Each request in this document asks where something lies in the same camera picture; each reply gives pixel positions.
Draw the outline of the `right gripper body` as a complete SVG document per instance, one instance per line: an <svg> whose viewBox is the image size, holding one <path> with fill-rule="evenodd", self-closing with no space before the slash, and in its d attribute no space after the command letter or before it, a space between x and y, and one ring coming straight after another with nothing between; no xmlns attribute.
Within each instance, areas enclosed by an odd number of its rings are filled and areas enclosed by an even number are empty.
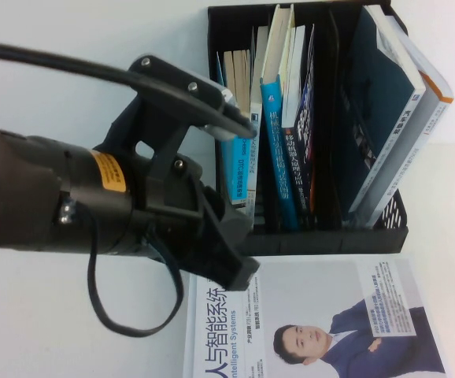
<svg viewBox="0 0 455 378"><path fill-rule="evenodd" d="M159 253L168 252L180 269L191 272L204 211L202 167L190 159L176 159L160 178L151 172L153 165L140 159L135 166L131 229Z"/></svg>

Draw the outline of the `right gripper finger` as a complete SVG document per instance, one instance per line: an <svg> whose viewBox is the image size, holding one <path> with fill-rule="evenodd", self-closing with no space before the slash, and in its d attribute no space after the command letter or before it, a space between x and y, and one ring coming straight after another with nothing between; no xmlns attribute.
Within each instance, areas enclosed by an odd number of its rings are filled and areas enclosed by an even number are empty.
<svg viewBox="0 0 455 378"><path fill-rule="evenodd" d="M216 204L216 217L220 239L216 254L222 256L228 254L228 246L236 247L245 240L252 228L252 220L245 214L244 208L238 209L224 200Z"/></svg>
<svg viewBox="0 0 455 378"><path fill-rule="evenodd" d="M244 291L248 288L252 276L259 268L259 263L251 257L242 255L238 247L227 246L227 253L219 256L216 246L220 241L216 229L216 204L220 200L229 202L211 187L203 191L203 220L199 239L194 244L191 257L191 272L210 279L228 291Z"/></svg>

